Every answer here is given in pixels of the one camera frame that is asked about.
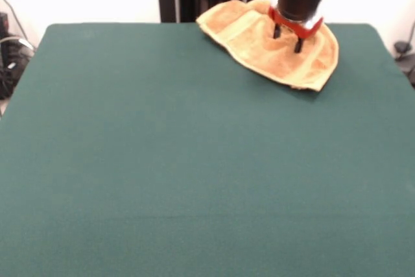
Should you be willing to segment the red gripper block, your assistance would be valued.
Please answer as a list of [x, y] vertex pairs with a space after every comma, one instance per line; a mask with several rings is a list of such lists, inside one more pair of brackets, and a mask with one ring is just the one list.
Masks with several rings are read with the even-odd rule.
[[274, 35], [273, 38], [281, 37], [281, 26], [287, 27], [298, 37], [294, 47], [295, 53], [300, 53], [303, 47], [303, 39], [308, 39], [313, 36], [323, 24], [323, 17], [314, 15], [307, 21], [292, 21], [281, 15], [281, 13], [272, 6], [268, 9], [268, 16], [274, 21]]

